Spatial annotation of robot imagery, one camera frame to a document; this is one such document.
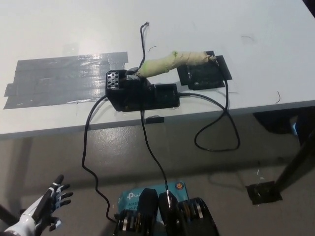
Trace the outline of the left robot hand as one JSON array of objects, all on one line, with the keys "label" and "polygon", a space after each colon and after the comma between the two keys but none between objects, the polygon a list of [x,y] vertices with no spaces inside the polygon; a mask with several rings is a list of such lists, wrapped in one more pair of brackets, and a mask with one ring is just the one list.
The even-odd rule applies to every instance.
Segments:
[{"label": "left robot hand", "polygon": [[70,197],[73,192],[64,193],[70,185],[63,185],[64,176],[59,175],[41,197],[32,218],[35,221],[35,235],[40,236],[49,227],[49,231],[54,231],[62,224],[58,217],[52,216],[55,210],[71,203]]}]

